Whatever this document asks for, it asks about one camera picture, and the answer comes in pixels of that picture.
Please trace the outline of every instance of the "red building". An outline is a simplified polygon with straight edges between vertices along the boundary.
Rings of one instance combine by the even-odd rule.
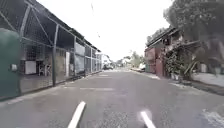
[[[163,52],[167,36],[174,32],[175,28],[168,28],[165,32],[154,38],[145,49],[146,72],[165,76]]]

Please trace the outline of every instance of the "roof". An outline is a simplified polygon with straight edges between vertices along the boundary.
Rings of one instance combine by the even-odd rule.
[[[45,8],[42,4],[40,4],[39,2],[37,2],[36,0],[28,0],[28,2],[30,4],[32,4],[35,9],[37,9],[39,12],[41,12],[43,15],[45,15],[46,17],[50,18],[51,20],[57,22],[58,24],[60,24],[62,27],[64,27],[65,29],[67,29],[70,33],[74,34],[75,36],[77,36],[80,39],[84,39],[84,36],[79,33],[77,30],[75,30],[74,28],[69,27],[66,23],[64,23],[62,20],[60,20],[57,16],[55,16],[53,13],[51,13],[47,8]],[[95,46],[93,46],[89,41],[87,41],[85,39],[85,42],[93,47],[94,49],[96,49],[98,52],[101,52],[99,49],[97,49]]]
[[[159,40],[162,39],[167,34],[172,33],[172,32],[177,32],[177,31],[178,30],[174,27],[167,28],[163,33],[161,33],[159,36],[154,38],[149,44],[147,44],[147,47],[157,44],[159,42]]]

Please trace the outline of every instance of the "asphalt road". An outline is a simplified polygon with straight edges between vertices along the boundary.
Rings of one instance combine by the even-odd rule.
[[[0,128],[67,128],[80,101],[81,128],[224,128],[224,97],[131,71],[107,71],[0,103]]]

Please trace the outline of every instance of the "door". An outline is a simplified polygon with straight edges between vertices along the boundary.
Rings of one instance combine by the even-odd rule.
[[[19,95],[19,35],[0,28],[0,100]]]

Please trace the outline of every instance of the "overcast sky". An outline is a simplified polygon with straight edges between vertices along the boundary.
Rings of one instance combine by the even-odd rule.
[[[171,0],[37,1],[112,60],[121,59],[130,51],[143,55],[146,37],[169,26],[163,10],[171,5]]]

